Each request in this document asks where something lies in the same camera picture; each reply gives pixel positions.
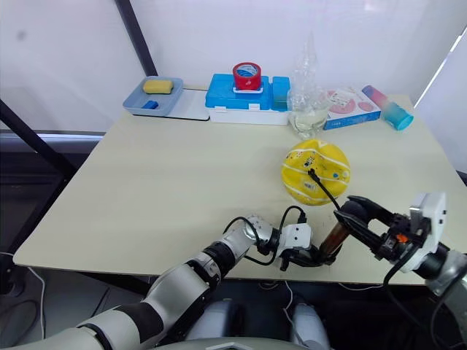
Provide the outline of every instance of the white wall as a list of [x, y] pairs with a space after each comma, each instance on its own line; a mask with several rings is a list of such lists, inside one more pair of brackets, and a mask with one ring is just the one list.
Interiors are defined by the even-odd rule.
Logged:
[[466, 24], [465, 0], [133, 0], [159, 74], [208, 85], [253, 61], [290, 75], [310, 31], [325, 87], [373, 84], [415, 102]]
[[467, 34], [417, 106], [452, 166], [467, 173]]
[[107, 131], [144, 72], [113, 0], [2, 0], [0, 96], [36, 130]]
[[[136, 0], [159, 73], [207, 86], [251, 60], [289, 75], [310, 30], [325, 87], [416, 101], [465, 24], [465, 0]], [[36, 130], [106, 131], [144, 76], [113, 0], [0, 1], [0, 96]]]

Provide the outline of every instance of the black cable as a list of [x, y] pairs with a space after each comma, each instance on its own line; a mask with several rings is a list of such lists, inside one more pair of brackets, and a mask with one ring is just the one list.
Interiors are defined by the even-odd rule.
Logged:
[[107, 293], [109, 293], [109, 292], [110, 292], [110, 287], [107, 287], [107, 289], [105, 290], [104, 294], [101, 296], [101, 299], [100, 299], [99, 302], [97, 303], [96, 308], [94, 309], [93, 313], [90, 315], [91, 317], [94, 317], [94, 316], [97, 314], [97, 311], [98, 311], [99, 308], [101, 307], [101, 304], [102, 304], [102, 302], [104, 301], [105, 296], [106, 296]]
[[[14, 305], [11, 305], [9, 306], [8, 308], [6, 308], [5, 310], [3, 310], [1, 313], [0, 313], [0, 318], [3, 317], [3, 315], [5, 314], [8, 314], [11, 310], [13, 310], [14, 308], [17, 308], [19, 305], [23, 305], [23, 304], [26, 304], [26, 303], [31, 303], [34, 305], [34, 309], [36, 310], [36, 316], [34, 317], [33, 321], [31, 322], [31, 324], [28, 326], [28, 328], [23, 332], [23, 334], [21, 334], [18, 339], [16, 339], [11, 346], [17, 346], [19, 344], [19, 342], [21, 342], [28, 334], [29, 332], [36, 326], [37, 322], [39, 321], [39, 317], [40, 317], [40, 312], [39, 312], [39, 304], [38, 302], [36, 302], [35, 300], [32, 300], [32, 299], [28, 299], [28, 300], [24, 300], [24, 301], [21, 301], [20, 303], [17, 303], [17, 304], [14, 304]], [[3, 331], [0, 333], [0, 339], [2, 339], [3, 335]]]
[[[299, 222], [304, 221], [304, 220], [306, 221], [305, 211], [302, 208], [300, 208], [299, 206], [289, 206], [287, 209], [285, 209], [284, 214], [282, 215], [282, 219], [280, 221], [279, 237], [277, 238], [277, 242], [276, 242], [276, 244], [275, 244], [275, 246], [274, 246], [274, 248], [272, 250], [271, 259], [266, 261], [266, 262], [263, 262], [263, 261], [255, 259], [254, 257], [249, 257], [248, 255], [244, 256], [245, 259], [247, 259], [249, 261], [252, 261], [254, 263], [257, 263], [259, 265], [262, 265], [262, 266], [269, 266], [270, 264], [272, 264], [276, 260], [277, 249], [279, 247], [279, 239], [280, 239], [280, 235], [282, 234], [282, 229], [284, 227], [285, 218], [287, 217], [288, 212], [290, 210], [292, 210], [292, 209], [297, 209], [297, 210], [300, 211], [300, 217], [298, 218]], [[227, 232], [227, 230], [232, 226], [233, 223], [235, 223], [236, 221], [239, 221], [239, 220], [244, 221], [245, 223], [247, 223], [250, 226], [250, 228], [253, 231], [253, 234], [255, 235], [256, 246], [259, 246], [260, 245], [260, 238], [258, 236], [258, 232], [256, 231], [255, 226], [253, 226], [253, 224], [245, 217], [236, 217], [235, 219], [230, 221], [228, 223], [227, 227], [225, 228], [224, 233]]]
[[[387, 293], [387, 296], [390, 298], [390, 300], [395, 303], [399, 310], [402, 311], [402, 313], [408, 318], [410, 319], [410, 321], [412, 321], [413, 323], [415, 323], [420, 329], [424, 330], [425, 332], [428, 333], [428, 329], [427, 327], [425, 327], [425, 325], [422, 324], [422, 322], [420, 322], [417, 317], [415, 317], [415, 315], [410, 312], [404, 305], [402, 305], [402, 303], [397, 300], [397, 298], [394, 296], [394, 294], [391, 292], [390, 288], [389, 288], [389, 280], [392, 279], [392, 277], [395, 275], [395, 273], [397, 271], [399, 271], [401, 269], [402, 266], [404, 266], [406, 264], [407, 261], [410, 260], [410, 258], [415, 254], [415, 252], [420, 248], [420, 243], [418, 242], [413, 242], [413, 246], [411, 247], [411, 249], [393, 266], [393, 268], [391, 268], [389, 270], [389, 272], [386, 274], [385, 276], [385, 279], [383, 281], [383, 289], [386, 291]], [[467, 268], [465, 268], [463, 270], [463, 273], [460, 274], [460, 276], [463, 276], [463, 274], [465, 274], [467, 272]], [[449, 287], [452, 287], [453, 285], [455, 285], [456, 281], [455, 280], [452, 280], [451, 284], [449, 284], [448, 288]], [[455, 344], [454, 346], [448, 346], [446, 344], [446, 342], [444, 342], [442, 339], [440, 339], [439, 336], [435, 335], [434, 332], [433, 332], [433, 337], [436, 339], [437, 342], [433, 342], [438, 348], [442, 347], [443, 349], [455, 349], [457, 348], [459, 345], [461, 344]]]
[[418, 327], [424, 328], [423, 324], [412, 314], [412, 312], [407, 310], [406, 307], [402, 305], [402, 303], [395, 298], [394, 294], [391, 292], [389, 288], [389, 280], [391, 280], [392, 277], [395, 275], [395, 273], [399, 271], [401, 267], [404, 266], [411, 257], [413, 257], [413, 255], [419, 248], [420, 248], [420, 244], [414, 242], [411, 249], [386, 274], [385, 279], [382, 283], [382, 286], [383, 286], [383, 289], [386, 291], [387, 296], [390, 298], [390, 300], [393, 303], [397, 305], [397, 307], [402, 311], [402, 313], [405, 314], [406, 317], [410, 319], [412, 322], [414, 322]]
[[[235, 219], [233, 219], [232, 221], [230, 221], [227, 225], [227, 227], [225, 228], [224, 230], [224, 233], [227, 232], [227, 230], [229, 228], [231, 228], [232, 224], [237, 222], [237, 221], [243, 221], [245, 222], [248, 226], [250, 226], [251, 230], [253, 231], [253, 234], [255, 235], [255, 240], [256, 240], [256, 246], [260, 246], [260, 243], [261, 243], [261, 240], [260, 240], [260, 237], [258, 236], [258, 232], [256, 231], [255, 229], [255, 226], [253, 226], [253, 224], [251, 223], [251, 221], [249, 221], [246, 217], [236, 217]], [[259, 265], [262, 265], [262, 266], [267, 266], [267, 265], [270, 265], [272, 264], [272, 262], [274, 261], [274, 259], [276, 258], [276, 255], [273, 253], [273, 259], [269, 260], [268, 262], [262, 262], [260, 260], [256, 260], [254, 257], [249, 257], [248, 255], [245, 255], [244, 256], [245, 259], [247, 260], [250, 260], [250, 261], [253, 261], [254, 263], [257, 263]]]
[[318, 184], [318, 186], [321, 187], [321, 190], [324, 191], [324, 193], [329, 197], [329, 199], [331, 199], [331, 201], [333, 202], [334, 206], [336, 206], [336, 209], [337, 210], [341, 210], [341, 207], [339, 206], [339, 204], [336, 202], [336, 200], [334, 199], [333, 195], [328, 191], [328, 189], [325, 187], [324, 184], [321, 183], [321, 180], [320, 178], [318, 177], [318, 175], [316, 175], [316, 173], [314, 172], [314, 169], [310, 169], [308, 171], [308, 175], [310, 175], [310, 177], [313, 179], [314, 182], [316, 182]]
[[47, 317], [45, 316], [45, 307], [42, 307], [42, 324], [44, 325], [44, 339], [47, 338]]
[[[467, 265], [464, 266], [464, 268], [459, 272], [459, 274], [454, 279], [451, 280], [451, 282], [449, 283], [447, 288], [444, 290], [443, 294], [441, 294], [441, 296], [439, 297], [438, 301], [436, 302], [435, 308], [433, 309], [433, 312], [431, 313], [429, 331], [430, 331], [431, 340], [433, 341], [433, 343], [438, 348], [440, 347], [440, 345], [439, 345], [438, 339], [436, 339], [437, 336], [436, 336], [435, 330], [434, 330], [436, 315], [438, 314], [438, 311], [441, 308], [441, 306], [443, 305], [444, 301], [446, 301], [446, 299], [450, 296], [450, 294], [451, 294], [452, 290], [454, 289], [454, 287], [456, 286], [456, 284], [461, 279], [463, 279], [463, 277], [465, 276], [466, 273], [467, 273]], [[458, 347], [459, 345], [462, 345], [462, 344], [456, 344], [454, 346], [450, 346], [449, 349], [454, 349], [454, 348]]]
[[259, 245], [260, 244], [260, 237], [258, 236], [258, 232], [256, 231], [255, 226], [253, 226], [253, 224], [246, 217], [236, 217], [235, 219], [230, 221], [228, 223], [228, 225], [225, 227], [224, 233], [226, 233], [227, 230], [229, 228], [231, 228], [233, 223], [235, 223], [235, 222], [237, 222], [239, 220], [245, 222], [248, 226], [250, 226], [251, 230], [253, 231], [253, 235], [255, 235], [256, 244]]

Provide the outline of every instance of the floor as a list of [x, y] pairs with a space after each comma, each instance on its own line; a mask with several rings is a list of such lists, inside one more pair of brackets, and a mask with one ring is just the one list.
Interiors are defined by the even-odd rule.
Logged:
[[[40, 172], [42, 181], [38, 184], [21, 184], [12, 181], [13, 175], [22, 176], [31, 172], [24, 164], [34, 164], [40, 160], [25, 159], [31, 155], [9, 155], [1, 157], [1, 236], [0, 248], [21, 226], [21, 223], [40, 200], [47, 185], [43, 179], [53, 177], [53, 170]], [[85, 157], [75, 158], [79, 165]], [[142, 296], [109, 286], [87, 276], [72, 271], [40, 270], [36, 272], [47, 283], [45, 291], [46, 336], [50, 337], [67, 327], [74, 327], [89, 318], [95, 311], [102, 312], [122, 303], [135, 303]], [[41, 284], [25, 268], [16, 268], [15, 274], [22, 276], [24, 291], [17, 297], [0, 296], [0, 348], [11, 346], [34, 320], [33, 303], [24, 303], [5, 312], [10, 306], [24, 300], [39, 301]], [[307, 303], [315, 306], [322, 317], [331, 345], [335, 349], [432, 349], [426, 335], [417, 331], [389, 302], [380, 289], [349, 291], [338, 284], [292, 282], [294, 293]], [[100, 300], [109, 288], [107, 296]], [[395, 294], [421, 319], [428, 319], [433, 307], [433, 299], [424, 287], [395, 287]], [[258, 281], [227, 280], [213, 295], [213, 300], [232, 299], [244, 307], [242, 335], [287, 340], [290, 327], [282, 307], [289, 299], [283, 282], [273, 290], [263, 290]], [[460, 341], [457, 327], [449, 312], [439, 315], [439, 334], [448, 343]], [[19, 344], [37, 341], [41, 337], [40, 323], [36, 323]]]

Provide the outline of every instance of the yellow plush ball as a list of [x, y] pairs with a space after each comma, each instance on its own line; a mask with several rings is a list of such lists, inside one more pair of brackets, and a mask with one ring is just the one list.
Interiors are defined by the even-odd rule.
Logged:
[[331, 202], [308, 175], [310, 169], [314, 169], [321, 183], [335, 198], [347, 188], [350, 165], [345, 154], [336, 145], [325, 141], [306, 140], [287, 153], [281, 170], [285, 189], [300, 203], [321, 206]]

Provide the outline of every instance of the red tape roll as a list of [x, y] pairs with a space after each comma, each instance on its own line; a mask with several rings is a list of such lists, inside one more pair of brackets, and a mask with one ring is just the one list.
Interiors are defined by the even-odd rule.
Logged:
[[252, 62], [242, 62], [234, 66], [233, 79], [237, 90], [259, 90], [261, 87], [261, 67]]

